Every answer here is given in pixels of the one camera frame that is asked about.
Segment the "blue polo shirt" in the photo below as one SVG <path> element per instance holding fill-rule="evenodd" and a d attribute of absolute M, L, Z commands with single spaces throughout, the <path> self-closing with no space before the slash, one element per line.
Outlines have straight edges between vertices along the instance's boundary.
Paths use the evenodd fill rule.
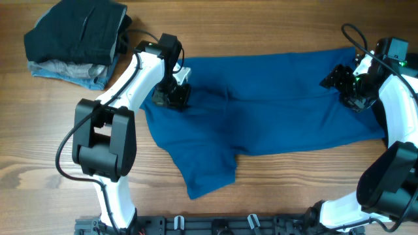
<path fill-rule="evenodd" d="M 354 67 L 355 49 L 194 57 L 181 110 L 146 99 L 155 143 L 172 157 L 190 198 L 235 181 L 235 157 L 333 148 L 385 133 L 371 110 L 344 107 L 320 82 L 337 65 Z"/>

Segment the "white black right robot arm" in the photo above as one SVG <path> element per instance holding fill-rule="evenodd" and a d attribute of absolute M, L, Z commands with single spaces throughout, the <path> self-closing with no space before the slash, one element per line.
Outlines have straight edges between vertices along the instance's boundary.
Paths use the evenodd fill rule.
<path fill-rule="evenodd" d="M 356 191 L 309 208 L 303 232 L 358 234 L 376 223 L 392 233 L 404 222 L 417 222 L 417 70 L 396 64 L 378 98 L 385 112 L 386 152 L 362 174 Z"/>

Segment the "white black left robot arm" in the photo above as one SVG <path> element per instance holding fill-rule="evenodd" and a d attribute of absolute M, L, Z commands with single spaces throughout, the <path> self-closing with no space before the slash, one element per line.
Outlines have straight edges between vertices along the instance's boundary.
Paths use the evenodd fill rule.
<path fill-rule="evenodd" d="M 190 94 L 184 49 L 165 35 L 157 43 L 142 41 L 117 82 L 91 101 L 76 106 L 72 159 L 97 184 L 101 215 L 98 234 L 141 234 L 129 191 L 128 173 L 137 154 L 135 115 L 147 95 L 157 106 L 183 109 Z"/>

